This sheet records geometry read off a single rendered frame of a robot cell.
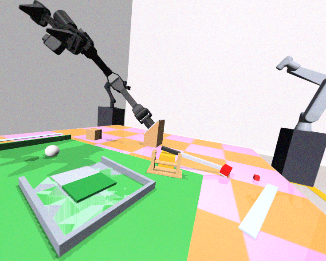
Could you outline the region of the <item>large green flat mat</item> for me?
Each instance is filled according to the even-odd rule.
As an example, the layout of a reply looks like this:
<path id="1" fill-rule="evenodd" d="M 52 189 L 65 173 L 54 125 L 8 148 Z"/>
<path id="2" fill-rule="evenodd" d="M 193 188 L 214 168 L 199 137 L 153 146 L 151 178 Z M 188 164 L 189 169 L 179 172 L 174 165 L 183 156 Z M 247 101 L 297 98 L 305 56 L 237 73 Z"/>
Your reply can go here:
<path id="1" fill-rule="evenodd" d="M 59 153 L 45 154 L 55 145 Z M 105 156 L 156 182 L 155 189 L 118 216 L 58 256 L 19 187 L 28 182 L 91 166 L 101 170 Z M 187 261 L 203 175 L 182 170 L 182 178 L 147 173 L 150 160 L 73 139 L 0 150 L 0 261 Z M 106 198 L 115 203 L 136 190 L 125 189 L 125 174 L 118 176 L 118 191 L 106 190 L 68 205 L 68 233 L 86 223 L 84 214 L 95 214 L 95 203 Z M 120 198 L 121 197 L 121 198 Z"/>

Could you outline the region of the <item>small red cube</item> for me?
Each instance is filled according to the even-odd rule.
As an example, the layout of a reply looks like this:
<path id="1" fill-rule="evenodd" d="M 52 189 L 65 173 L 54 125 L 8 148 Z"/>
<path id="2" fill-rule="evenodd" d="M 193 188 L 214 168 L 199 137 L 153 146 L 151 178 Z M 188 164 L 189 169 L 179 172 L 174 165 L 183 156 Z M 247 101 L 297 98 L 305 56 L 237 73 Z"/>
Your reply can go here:
<path id="1" fill-rule="evenodd" d="M 254 179 L 254 180 L 257 180 L 257 181 L 259 181 L 259 180 L 260 180 L 260 176 L 259 176 L 259 175 L 256 175 L 256 174 L 254 174 L 254 176 L 253 176 L 253 179 Z"/>

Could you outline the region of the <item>white golf ball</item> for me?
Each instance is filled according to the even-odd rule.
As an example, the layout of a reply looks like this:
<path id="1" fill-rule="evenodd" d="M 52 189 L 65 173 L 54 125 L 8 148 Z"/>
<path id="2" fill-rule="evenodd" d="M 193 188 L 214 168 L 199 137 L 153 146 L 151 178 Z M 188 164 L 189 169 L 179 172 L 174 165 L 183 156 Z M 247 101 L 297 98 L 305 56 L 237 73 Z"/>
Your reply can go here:
<path id="1" fill-rule="evenodd" d="M 45 154 L 49 157 L 54 157 L 59 153 L 59 148 L 55 145 L 48 146 L 45 149 Z"/>

